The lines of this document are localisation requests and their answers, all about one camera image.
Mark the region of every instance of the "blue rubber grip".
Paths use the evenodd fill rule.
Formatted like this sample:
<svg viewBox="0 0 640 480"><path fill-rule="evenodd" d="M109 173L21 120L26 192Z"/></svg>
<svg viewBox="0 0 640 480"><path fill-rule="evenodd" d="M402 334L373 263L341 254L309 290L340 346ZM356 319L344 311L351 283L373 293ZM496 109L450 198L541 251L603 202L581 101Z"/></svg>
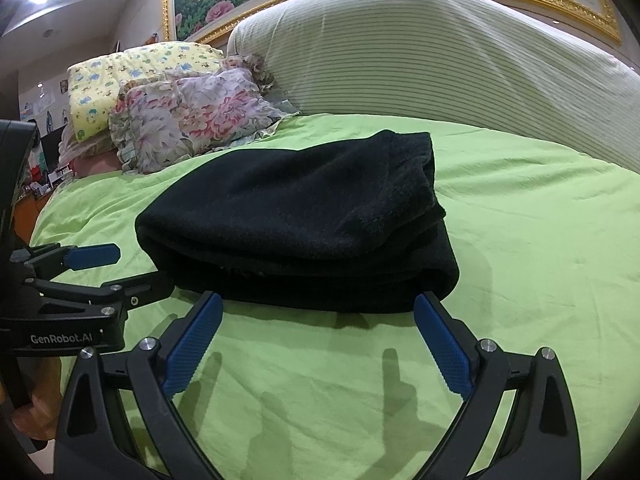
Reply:
<svg viewBox="0 0 640 480"><path fill-rule="evenodd" d="M116 244L89 245L69 249L63 263L72 270L93 269L113 265L120 259L120 248Z"/></svg>
<svg viewBox="0 0 640 480"><path fill-rule="evenodd" d="M169 399L187 389L221 322L222 298L212 294L166 359L162 390Z"/></svg>
<svg viewBox="0 0 640 480"><path fill-rule="evenodd" d="M415 324L427 343L449 390L467 400L474 389L466 354L433 305L421 294L414 303Z"/></svg>

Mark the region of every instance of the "black folded garment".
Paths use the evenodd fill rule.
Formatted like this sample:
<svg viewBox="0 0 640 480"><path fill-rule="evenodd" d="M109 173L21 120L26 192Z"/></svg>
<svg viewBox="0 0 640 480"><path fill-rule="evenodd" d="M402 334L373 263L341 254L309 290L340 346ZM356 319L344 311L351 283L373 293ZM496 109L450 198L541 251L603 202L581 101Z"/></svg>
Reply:
<svg viewBox="0 0 640 480"><path fill-rule="evenodd" d="M433 190L428 133L389 130L305 150L243 149L182 177L136 219L180 288L339 312L442 299L458 266Z"/></svg>

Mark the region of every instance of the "yellow pillow with cartoon print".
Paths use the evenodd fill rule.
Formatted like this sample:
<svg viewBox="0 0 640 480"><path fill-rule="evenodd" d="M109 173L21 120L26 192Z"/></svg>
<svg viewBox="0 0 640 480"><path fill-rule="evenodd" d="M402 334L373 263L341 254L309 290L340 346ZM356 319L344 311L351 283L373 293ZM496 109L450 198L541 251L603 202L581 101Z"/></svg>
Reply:
<svg viewBox="0 0 640 480"><path fill-rule="evenodd" d="M222 51L206 44L167 41L95 57L68 69L69 113L78 142L108 128L120 87L164 70L215 72Z"/></svg>

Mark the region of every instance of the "green bed sheet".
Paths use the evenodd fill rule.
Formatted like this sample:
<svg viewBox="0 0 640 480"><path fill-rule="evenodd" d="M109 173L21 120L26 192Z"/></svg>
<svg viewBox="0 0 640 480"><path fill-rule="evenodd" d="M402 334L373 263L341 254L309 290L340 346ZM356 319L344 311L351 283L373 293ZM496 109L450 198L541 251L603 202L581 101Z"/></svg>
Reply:
<svg viewBox="0 0 640 480"><path fill-rule="evenodd" d="M436 191L460 265L460 282L444 303L474 334L505 350L556 350L586 478L640 400L640 175L551 142L385 116L293 118L273 137L241 149L299 150L384 128L431 132ZM153 265L136 243L136 215L215 156L224 153L149 176L110 173L71 183L44 208L33 242L121 247L119 263L67 272L60 279L69 283L99 285L148 272ZM177 290L133 311L128 348L160 335L193 299ZM460 402L446 389L412 314L233 301L225 301L222 325L193 382L174 398L227 480L411 479ZM126 404L148 463L161 468L131 396ZM477 467L490 460L507 414L505 402Z"/></svg>

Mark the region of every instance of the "white ceiling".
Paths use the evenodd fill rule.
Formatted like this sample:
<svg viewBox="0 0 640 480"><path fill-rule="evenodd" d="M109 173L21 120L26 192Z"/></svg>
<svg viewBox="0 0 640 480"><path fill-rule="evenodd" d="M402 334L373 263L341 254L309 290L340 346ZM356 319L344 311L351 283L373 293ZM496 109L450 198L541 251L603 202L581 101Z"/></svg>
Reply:
<svg viewBox="0 0 640 480"><path fill-rule="evenodd" d="M49 0L20 5L0 38L0 77L53 52L110 35L127 0ZM46 30L53 29L49 38Z"/></svg>

